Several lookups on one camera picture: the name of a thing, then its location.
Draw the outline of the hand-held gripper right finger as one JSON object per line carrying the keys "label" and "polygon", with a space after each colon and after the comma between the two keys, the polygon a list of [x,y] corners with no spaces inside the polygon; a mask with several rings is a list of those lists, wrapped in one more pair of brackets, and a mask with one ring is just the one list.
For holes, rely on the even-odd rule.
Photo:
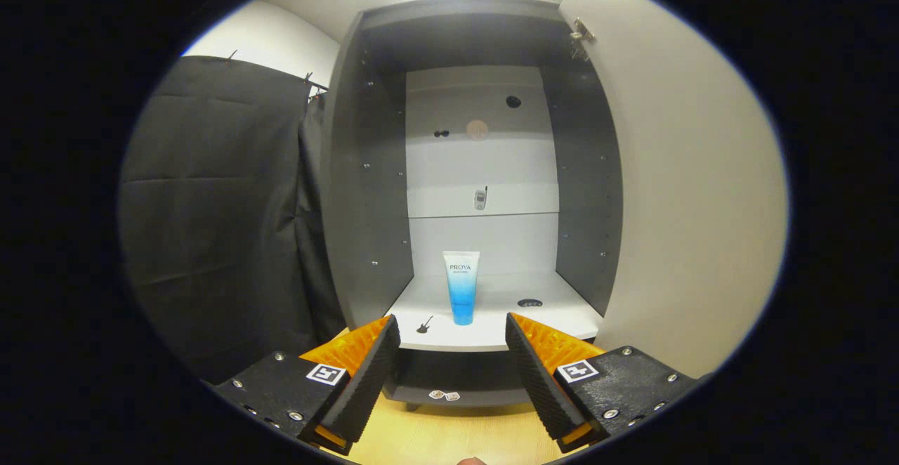
{"label": "hand-held gripper right finger", "polygon": [[699,383],[636,347],[603,350],[518,313],[505,318],[505,343],[537,417],[564,453],[641,426]]}

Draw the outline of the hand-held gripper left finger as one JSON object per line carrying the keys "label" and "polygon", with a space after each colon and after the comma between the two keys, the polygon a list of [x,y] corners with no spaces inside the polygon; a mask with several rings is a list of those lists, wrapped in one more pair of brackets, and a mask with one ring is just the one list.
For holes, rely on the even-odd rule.
{"label": "hand-held gripper left finger", "polygon": [[347,456],[362,438],[400,348],[385,315],[302,353],[273,352],[211,390],[274,432]]}

